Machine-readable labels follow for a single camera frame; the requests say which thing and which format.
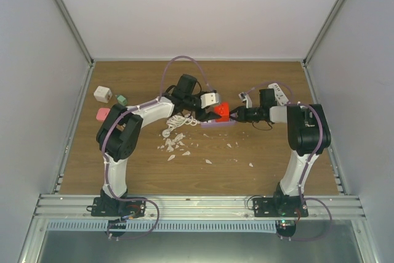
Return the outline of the purple plug adapter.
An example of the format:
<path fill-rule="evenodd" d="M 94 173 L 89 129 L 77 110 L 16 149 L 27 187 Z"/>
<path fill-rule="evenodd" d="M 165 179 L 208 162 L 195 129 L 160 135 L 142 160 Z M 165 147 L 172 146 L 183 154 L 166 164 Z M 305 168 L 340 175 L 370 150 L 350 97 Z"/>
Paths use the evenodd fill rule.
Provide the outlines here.
<path fill-rule="evenodd" d="M 205 122 L 200 122 L 200 125 L 202 128 L 217 128 L 217 127 L 228 127 L 228 126 L 233 126 L 236 124 L 236 121 L 234 120 L 228 120 L 228 121 L 216 121 L 216 120 L 209 120 Z"/>

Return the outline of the red plug block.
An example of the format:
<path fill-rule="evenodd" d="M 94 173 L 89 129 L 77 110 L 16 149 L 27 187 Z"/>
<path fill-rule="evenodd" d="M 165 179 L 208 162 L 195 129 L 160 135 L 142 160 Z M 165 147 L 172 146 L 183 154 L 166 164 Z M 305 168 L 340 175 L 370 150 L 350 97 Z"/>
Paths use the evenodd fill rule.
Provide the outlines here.
<path fill-rule="evenodd" d="M 220 105 L 214 107 L 214 113 L 219 115 L 215 122 L 227 122 L 230 120 L 230 106 L 228 102 L 222 102 Z"/>

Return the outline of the white power strip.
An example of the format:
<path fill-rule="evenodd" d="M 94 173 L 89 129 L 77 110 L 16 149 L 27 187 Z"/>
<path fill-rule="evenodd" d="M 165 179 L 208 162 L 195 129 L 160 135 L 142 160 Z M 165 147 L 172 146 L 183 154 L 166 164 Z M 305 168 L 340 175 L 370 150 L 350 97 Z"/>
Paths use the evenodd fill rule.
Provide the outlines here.
<path fill-rule="evenodd" d="M 273 89 L 275 93 L 275 99 L 280 106 L 285 106 L 289 103 L 289 99 L 280 86 L 277 83 L 271 83 L 268 88 Z"/>

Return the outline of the green adapter plug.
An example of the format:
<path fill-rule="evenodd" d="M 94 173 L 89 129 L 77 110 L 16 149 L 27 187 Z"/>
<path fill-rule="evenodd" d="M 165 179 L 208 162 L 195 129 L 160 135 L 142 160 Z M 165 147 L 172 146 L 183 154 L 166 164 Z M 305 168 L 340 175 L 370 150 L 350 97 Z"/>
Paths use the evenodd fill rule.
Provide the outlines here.
<path fill-rule="evenodd" d="M 127 99 L 123 95 L 116 95 L 117 102 L 122 106 L 127 106 Z"/>

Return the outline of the white cube adapter plug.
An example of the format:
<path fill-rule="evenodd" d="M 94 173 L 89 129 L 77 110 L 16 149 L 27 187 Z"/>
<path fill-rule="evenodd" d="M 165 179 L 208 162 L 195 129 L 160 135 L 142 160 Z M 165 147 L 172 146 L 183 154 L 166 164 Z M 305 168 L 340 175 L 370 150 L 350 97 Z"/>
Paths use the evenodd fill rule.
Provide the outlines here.
<path fill-rule="evenodd" d="M 108 103 L 113 96 L 111 89 L 104 86 L 98 86 L 93 95 L 96 101 L 102 103 Z"/>

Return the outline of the pink cube socket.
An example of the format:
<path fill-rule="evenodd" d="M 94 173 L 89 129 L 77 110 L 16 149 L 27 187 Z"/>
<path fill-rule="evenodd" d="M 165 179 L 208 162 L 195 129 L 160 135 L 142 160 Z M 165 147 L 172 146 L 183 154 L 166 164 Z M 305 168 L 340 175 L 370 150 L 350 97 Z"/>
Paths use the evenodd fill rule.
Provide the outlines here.
<path fill-rule="evenodd" d="M 95 116 L 96 120 L 99 122 L 104 122 L 110 112 L 109 108 L 99 108 Z"/>

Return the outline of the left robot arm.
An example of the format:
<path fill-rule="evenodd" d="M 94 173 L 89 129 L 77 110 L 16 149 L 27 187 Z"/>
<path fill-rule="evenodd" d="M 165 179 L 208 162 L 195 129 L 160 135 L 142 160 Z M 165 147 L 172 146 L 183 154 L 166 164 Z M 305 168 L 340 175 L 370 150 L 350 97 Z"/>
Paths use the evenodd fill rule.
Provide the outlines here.
<path fill-rule="evenodd" d="M 168 119 L 183 111 L 194 113 L 198 121 L 220 118 L 207 109 L 220 103 L 216 90 L 194 93 L 198 80 L 182 75 L 175 86 L 148 102 L 125 107 L 120 103 L 110 108 L 109 114 L 98 130 L 96 141 L 102 152 L 105 166 L 102 190 L 109 196 L 105 208 L 113 216 L 120 216 L 127 208 L 127 161 L 134 152 L 143 127 L 161 119 Z"/>

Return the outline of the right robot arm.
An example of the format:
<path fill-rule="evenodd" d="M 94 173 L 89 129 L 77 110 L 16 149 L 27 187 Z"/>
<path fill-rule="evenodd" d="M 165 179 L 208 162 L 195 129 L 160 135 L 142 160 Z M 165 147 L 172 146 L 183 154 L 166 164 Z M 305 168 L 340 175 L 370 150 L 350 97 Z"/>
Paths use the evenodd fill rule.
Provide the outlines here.
<path fill-rule="evenodd" d="M 244 104 L 230 112 L 239 123 L 266 122 L 287 125 L 291 157 L 283 178 L 273 196 L 253 196 L 252 210 L 256 217 L 306 217 L 304 197 L 306 179 L 313 163 L 331 144 L 331 133 L 320 104 L 292 103 L 279 85 L 273 83 L 259 91 L 259 106 L 254 107 L 247 92 L 239 97 Z"/>

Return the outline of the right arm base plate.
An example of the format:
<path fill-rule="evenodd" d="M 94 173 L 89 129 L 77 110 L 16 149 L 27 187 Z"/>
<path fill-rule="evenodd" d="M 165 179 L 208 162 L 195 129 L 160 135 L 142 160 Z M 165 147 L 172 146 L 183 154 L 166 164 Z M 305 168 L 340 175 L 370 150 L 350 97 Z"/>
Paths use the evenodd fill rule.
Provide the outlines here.
<path fill-rule="evenodd" d="M 299 197 L 255 197 L 252 199 L 255 217 L 308 217 L 308 210 L 301 205 Z"/>

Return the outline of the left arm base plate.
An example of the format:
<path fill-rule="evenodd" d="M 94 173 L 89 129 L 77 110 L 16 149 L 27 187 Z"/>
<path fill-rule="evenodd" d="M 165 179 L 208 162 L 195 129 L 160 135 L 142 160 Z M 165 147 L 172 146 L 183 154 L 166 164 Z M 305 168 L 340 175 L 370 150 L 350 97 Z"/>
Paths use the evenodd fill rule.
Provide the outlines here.
<path fill-rule="evenodd" d="M 145 201 L 119 201 L 107 195 L 96 197 L 86 210 L 94 217 L 137 218 L 145 215 Z"/>

